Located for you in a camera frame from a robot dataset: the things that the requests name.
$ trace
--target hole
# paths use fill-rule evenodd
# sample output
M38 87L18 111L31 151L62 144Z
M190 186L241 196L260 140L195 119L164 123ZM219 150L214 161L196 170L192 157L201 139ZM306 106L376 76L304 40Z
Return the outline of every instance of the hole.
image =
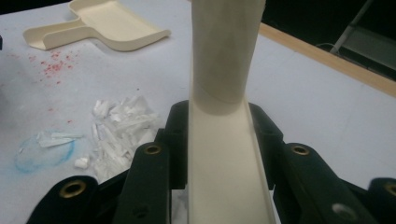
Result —
M157 146L152 146L152 147L146 147L145 148L145 153L149 155L154 155L158 154L161 152L161 148Z
M61 188L61 191L59 191L59 196L66 199L73 198L82 193L85 188L87 188L85 182L81 180L73 180L68 182Z
M305 147L293 147L291 150L294 153L302 155L302 156L306 156L309 154L309 150Z
M355 211L352 208L342 203L334 203L332 205L332 210L337 216L339 216L343 220L346 221L358 220L358 216L356 215Z
M396 184L387 183L385 189L393 196L396 196Z
M81 189L80 185L72 185L72 186L67 187L65 189L65 191L66 191L66 193L73 193L73 192L79 191L80 189Z
M134 215L134 217L137 217L139 219L146 217L148 213L149 213L149 207L144 204L140 204L132 210L132 214Z

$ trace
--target red specks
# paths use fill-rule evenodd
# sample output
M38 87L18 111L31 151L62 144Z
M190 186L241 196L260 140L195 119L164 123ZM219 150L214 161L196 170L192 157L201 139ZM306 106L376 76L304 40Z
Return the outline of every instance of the red specks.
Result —
M30 56L29 57L29 61L32 63L32 62L34 62L35 61L35 56Z
M73 52L73 50L69 50L66 53L63 53L61 50L53 50L49 53L50 56L47 60L38 61L35 55L29 55L29 61L31 63L36 62L36 64L38 64L38 66L42 68L39 74L44 75L44 77L47 79L56 77L56 79L58 79L58 81L56 81L56 84L60 84L60 75L67 74L67 70L73 69L74 66L78 64L76 62L76 57L78 56L79 50L78 52Z
M8 57L12 57L14 59L19 59L20 58L20 55L16 55L16 54L8 54L7 56Z
M61 52L60 52L60 51L54 51L54 50L52 50L50 53L51 53L51 56L50 56L50 57L51 57L53 60L58 61L59 55L61 54Z

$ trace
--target table surface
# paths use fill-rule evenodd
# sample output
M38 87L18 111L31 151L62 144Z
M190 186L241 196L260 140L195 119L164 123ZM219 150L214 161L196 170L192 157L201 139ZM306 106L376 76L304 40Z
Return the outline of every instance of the table surface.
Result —
M54 184L93 174L73 163L93 150L96 100L142 95L166 120L171 105L189 98L191 3L120 2L171 36L131 52L97 39L43 51L29 47L23 31L73 20L67 4L0 16L0 223L25 222ZM313 147L341 178L363 188L374 177L396 178L394 97L259 35L247 98L272 118L285 142ZM85 137L63 162L21 170L21 146L48 130ZM186 195L175 197L185 201ZM185 204L174 209L174 223L186 223Z

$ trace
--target white fragments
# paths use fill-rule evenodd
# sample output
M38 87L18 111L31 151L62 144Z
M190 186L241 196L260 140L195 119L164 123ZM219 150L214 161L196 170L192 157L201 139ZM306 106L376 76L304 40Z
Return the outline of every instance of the white fragments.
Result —
M161 120L143 97L126 98L117 104L97 101L92 113L92 138L98 153L92 166L102 183L131 166L135 150L154 140Z
M73 142L83 135L75 133L48 133L41 132L37 135L37 142L41 147L56 147L69 142Z
M75 167L79 169L87 169L90 165L90 158L89 157L81 157L75 160Z

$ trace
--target plastic dustpan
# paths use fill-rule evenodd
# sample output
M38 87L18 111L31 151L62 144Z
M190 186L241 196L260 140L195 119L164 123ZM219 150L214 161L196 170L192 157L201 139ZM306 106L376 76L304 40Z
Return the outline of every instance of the plastic dustpan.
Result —
M53 49L85 38L98 38L110 48L142 48L171 34L135 15L117 0L75 0L70 10L78 18L26 30L23 37L37 49Z

